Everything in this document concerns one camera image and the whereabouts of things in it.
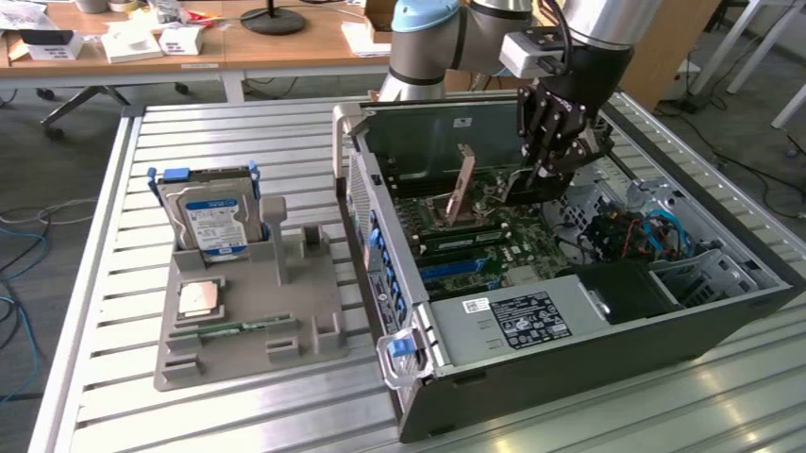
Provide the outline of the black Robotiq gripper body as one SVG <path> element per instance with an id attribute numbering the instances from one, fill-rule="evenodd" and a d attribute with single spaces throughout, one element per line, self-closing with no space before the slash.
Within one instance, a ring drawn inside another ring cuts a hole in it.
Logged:
<path id="1" fill-rule="evenodd" d="M 550 71 L 533 85 L 533 141 L 569 142 L 612 95 L 633 49 L 570 46 L 570 56 L 540 58 Z"/>

